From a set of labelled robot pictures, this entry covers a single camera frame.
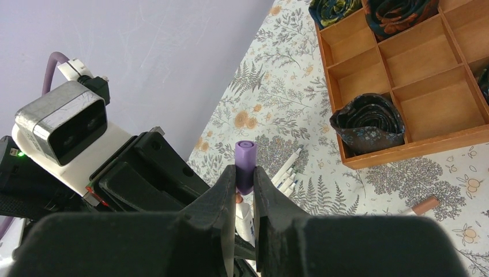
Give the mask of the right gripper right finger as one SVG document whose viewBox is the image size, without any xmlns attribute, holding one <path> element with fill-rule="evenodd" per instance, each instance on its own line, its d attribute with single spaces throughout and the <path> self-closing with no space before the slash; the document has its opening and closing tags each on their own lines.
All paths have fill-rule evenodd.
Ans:
<svg viewBox="0 0 489 277">
<path fill-rule="evenodd" d="M 254 170 L 262 276 L 465 276 L 452 242 L 422 216 L 312 216 Z"/>
</svg>

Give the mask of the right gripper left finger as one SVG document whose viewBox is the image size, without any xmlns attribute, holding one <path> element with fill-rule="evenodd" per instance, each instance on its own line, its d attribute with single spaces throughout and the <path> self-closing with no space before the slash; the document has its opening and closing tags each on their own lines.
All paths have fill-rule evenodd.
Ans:
<svg viewBox="0 0 489 277">
<path fill-rule="evenodd" d="M 178 212 L 57 213 L 35 224 L 9 276 L 232 276 L 236 168 Z"/>
</svg>

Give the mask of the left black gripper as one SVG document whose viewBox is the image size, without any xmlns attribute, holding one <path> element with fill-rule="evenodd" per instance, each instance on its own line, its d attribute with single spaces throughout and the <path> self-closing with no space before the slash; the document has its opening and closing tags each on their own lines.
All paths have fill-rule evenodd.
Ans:
<svg viewBox="0 0 489 277">
<path fill-rule="evenodd" d="M 129 138 L 77 193 L 1 138 L 1 215 L 37 222 L 56 212 L 180 211 L 208 190 L 159 127 Z"/>
</svg>

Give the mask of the purple pen cap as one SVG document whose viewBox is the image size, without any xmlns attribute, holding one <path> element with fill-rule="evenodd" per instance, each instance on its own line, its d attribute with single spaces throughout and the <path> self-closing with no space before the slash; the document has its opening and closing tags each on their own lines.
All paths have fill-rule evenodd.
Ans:
<svg viewBox="0 0 489 277">
<path fill-rule="evenodd" d="M 235 144 L 236 188 L 241 195 L 248 195 L 253 191 L 257 148 L 257 144 L 249 140 Z"/>
</svg>

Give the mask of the brown pen cap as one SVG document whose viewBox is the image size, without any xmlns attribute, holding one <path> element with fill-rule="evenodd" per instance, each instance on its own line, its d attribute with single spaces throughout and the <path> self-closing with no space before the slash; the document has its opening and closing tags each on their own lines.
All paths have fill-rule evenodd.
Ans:
<svg viewBox="0 0 489 277">
<path fill-rule="evenodd" d="M 426 212 L 434 209 L 440 204 L 440 201 L 438 200 L 437 197 L 435 196 L 430 196 L 426 198 L 424 201 L 422 201 L 419 204 L 416 204 L 411 208 L 412 213 L 415 215 L 423 215 Z"/>
</svg>

